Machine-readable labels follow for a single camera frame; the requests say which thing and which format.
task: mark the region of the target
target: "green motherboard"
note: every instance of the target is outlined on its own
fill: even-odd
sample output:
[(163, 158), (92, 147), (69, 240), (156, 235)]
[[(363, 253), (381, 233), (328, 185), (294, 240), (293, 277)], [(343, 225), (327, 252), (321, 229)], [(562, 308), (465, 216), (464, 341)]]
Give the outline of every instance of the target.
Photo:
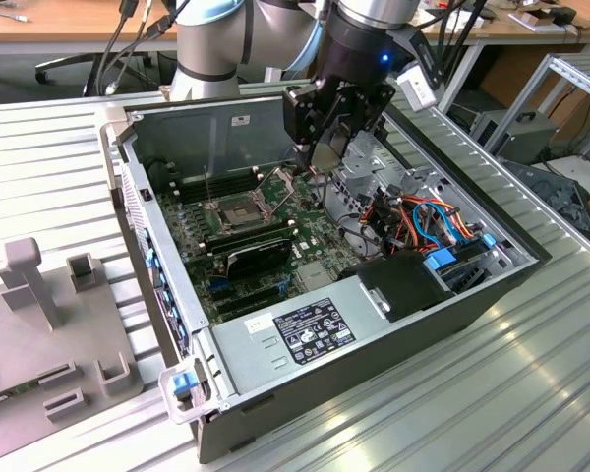
[[(259, 189), (250, 190), (250, 178), (254, 187), (258, 185), (254, 179), (262, 180)], [(180, 184), (176, 192), (158, 195), (212, 323), (329, 285), (344, 269), (361, 262), (325, 215), (321, 197), (317, 182), (311, 184), (301, 176), (292, 177), (291, 169), (277, 168)], [(282, 245), (283, 260), (262, 270), (258, 266), (265, 263), (263, 258), (252, 259), (253, 264), (245, 263), (243, 270), (232, 275), (237, 267), (232, 261), (240, 263), (246, 251), (257, 258), (261, 252), (253, 252), (254, 248), (271, 243)]]

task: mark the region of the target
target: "metal shelf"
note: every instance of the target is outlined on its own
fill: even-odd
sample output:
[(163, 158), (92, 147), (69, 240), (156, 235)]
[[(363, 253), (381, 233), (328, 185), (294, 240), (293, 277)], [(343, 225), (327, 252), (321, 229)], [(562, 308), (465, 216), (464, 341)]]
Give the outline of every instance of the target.
[[(494, 152), (496, 144), (500, 142), (513, 120), (520, 113), (520, 110), (551, 72), (559, 74), (561, 81), (540, 106), (541, 112), (547, 112), (567, 83), (571, 83), (590, 94), (590, 54), (549, 54), (536, 69), (529, 82), (524, 86), (520, 95), (514, 100), (504, 118), (494, 130), (492, 136), (485, 143), (485, 150)], [(590, 139), (583, 146), (581, 153), (586, 155), (589, 151)]]

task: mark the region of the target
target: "small white label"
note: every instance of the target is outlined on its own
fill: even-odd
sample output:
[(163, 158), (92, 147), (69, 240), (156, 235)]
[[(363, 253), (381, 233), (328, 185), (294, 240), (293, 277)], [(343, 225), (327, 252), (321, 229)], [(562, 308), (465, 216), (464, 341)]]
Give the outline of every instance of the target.
[(250, 115), (232, 116), (232, 126), (247, 126), (251, 121)]
[(257, 317), (251, 318), (245, 321), (245, 326), (249, 334), (254, 334), (263, 329), (273, 327), (273, 315), (271, 313), (265, 313)]
[(337, 339), (343, 339), (345, 336), (350, 335), (350, 330), (349, 329), (344, 329), (343, 331), (340, 331), (336, 334), (336, 338)]

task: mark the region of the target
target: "aluminum table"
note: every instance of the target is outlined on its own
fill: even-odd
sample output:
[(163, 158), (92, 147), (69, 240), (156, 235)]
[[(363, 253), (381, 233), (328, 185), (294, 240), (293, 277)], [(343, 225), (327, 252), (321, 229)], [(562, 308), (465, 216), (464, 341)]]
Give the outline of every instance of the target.
[[(281, 86), (243, 88), (244, 93)], [(590, 243), (432, 109), (396, 104), (553, 259), (468, 329), (201, 466), (155, 388), (163, 361), (103, 183), (93, 113), (156, 93), (0, 106), (0, 224), (45, 268), (102, 258), (147, 389), (0, 459), (4, 470), (590, 470)], [(399, 133), (388, 140), (423, 161)]]

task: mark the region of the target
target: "warning label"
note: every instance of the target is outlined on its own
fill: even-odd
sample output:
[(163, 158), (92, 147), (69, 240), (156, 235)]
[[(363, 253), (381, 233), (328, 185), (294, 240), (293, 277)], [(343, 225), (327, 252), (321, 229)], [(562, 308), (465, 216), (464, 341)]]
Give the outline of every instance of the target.
[(302, 366), (356, 340), (329, 298), (275, 317), (273, 322)]

